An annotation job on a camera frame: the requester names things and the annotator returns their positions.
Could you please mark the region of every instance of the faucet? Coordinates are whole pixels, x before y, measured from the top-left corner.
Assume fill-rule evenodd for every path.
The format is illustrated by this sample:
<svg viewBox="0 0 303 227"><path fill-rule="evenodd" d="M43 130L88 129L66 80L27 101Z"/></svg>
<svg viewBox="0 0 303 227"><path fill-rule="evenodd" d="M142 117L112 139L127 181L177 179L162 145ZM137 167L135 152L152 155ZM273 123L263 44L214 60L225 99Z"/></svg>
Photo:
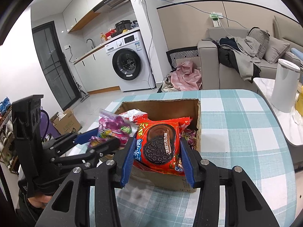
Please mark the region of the faucet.
<svg viewBox="0 0 303 227"><path fill-rule="evenodd" d="M96 46L94 45L93 39L91 39L91 38L87 39L87 40L86 40L86 43L88 42L88 40L91 40L91 42L93 43L92 49L94 49Z"/></svg>

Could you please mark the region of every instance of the gray pillow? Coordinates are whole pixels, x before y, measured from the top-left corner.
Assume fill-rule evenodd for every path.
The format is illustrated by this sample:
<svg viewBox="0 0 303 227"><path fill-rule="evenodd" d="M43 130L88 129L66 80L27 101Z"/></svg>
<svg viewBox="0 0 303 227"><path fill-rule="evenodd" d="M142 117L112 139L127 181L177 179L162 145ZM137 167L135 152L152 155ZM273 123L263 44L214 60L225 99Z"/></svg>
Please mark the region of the gray pillow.
<svg viewBox="0 0 303 227"><path fill-rule="evenodd" d="M253 28L249 34L249 37L256 39L260 43L260 47L257 53L257 57L262 59L269 43L269 34L268 30L262 30L260 28Z"/></svg>
<svg viewBox="0 0 303 227"><path fill-rule="evenodd" d="M270 64L277 63L278 59L289 49L289 46L289 43L270 36L268 47L263 58Z"/></svg>

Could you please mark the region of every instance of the table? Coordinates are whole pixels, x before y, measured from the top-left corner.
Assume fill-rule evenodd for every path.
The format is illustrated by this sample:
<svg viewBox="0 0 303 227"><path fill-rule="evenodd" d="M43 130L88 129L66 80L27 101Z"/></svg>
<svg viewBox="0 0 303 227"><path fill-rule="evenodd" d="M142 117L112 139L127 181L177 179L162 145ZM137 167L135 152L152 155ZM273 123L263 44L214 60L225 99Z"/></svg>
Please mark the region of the table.
<svg viewBox="0 0 303 227"><path fill-rule="evenodd" d="M294 169L281 129L258 94L248 90L202 90L126 96L112 102L106 110L114 112L126 101L174 99L201 101L201 156L220 167L241 166L280 226L290 226L296 211ZM90 129L97 126L96 121ZM85 145L76 145L70 155L85 151ZM199 192L171 191L130 179L124 189L116 189L122 227L190 227ZM93 200L90 213L93 218ZM224 225L225 189L220 186L219 226Z"/></svg>
<svg viewBox="0 0 303 227"><path fill-rule="evenodd" d="M272 91L274 88L275 80L267 78L254 78L254 83L260 92L270 109L272 110L276 120L281 127L282 133L285 137L287 144L289 145L290 154L293 159L293 163L297 164L303 161L303 126L297 125L292 117L292 110L290 113L284 113L275 108L270 101Z"/></svg>

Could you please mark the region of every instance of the sofa armrest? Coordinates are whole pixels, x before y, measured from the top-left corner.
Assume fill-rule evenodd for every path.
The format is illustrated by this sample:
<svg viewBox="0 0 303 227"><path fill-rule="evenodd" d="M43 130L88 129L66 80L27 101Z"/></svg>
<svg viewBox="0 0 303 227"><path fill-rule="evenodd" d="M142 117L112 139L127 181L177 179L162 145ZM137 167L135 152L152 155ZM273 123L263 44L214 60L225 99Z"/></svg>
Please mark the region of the sofa armrest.
<svg viewBox="0 0 303 227"><path fill-rule="evenodd" d="M292 52L286 52L283 56L282 59L288 60L294 64L296 64L298 67L301 65L301 60L299 59L298 56L293 54Z"/></svg>
<svg viewBox="0 0 303 227"><path fill-rule="evenodd" d="M219 89L219 61L217 46L211 41L199 41L203 89Z"/></svg>

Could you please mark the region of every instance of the cardboard box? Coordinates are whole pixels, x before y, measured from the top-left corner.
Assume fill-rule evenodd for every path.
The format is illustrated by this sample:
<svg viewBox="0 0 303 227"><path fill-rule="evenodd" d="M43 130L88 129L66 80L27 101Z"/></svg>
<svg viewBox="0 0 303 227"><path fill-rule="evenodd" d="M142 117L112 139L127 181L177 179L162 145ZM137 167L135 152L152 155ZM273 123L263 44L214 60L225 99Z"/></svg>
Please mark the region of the cardboard box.
<svg viewBox="0 0 303 227"><path fill-rule="evenodd" d="M197 130L197 150L200 151L200 102L198 99L182 100L147 100L137 102L123 102L115 114L121 114L131 109L139 109L148 113L150 120L169 120L181 117L193 118L189 129ZM145 172L133 166L131 177L150 185L183 192L195 192L190 187L185 176Z"/></svg>
<svg viewBox="0 0 303 227"><path fill-rule="evenodd" d="M82 126L74 116L73 110L67 109L63 113L66 115L61 120L59 120L59 117L54 120L54 127L61 135L68 132L78 132Z"/></svg>

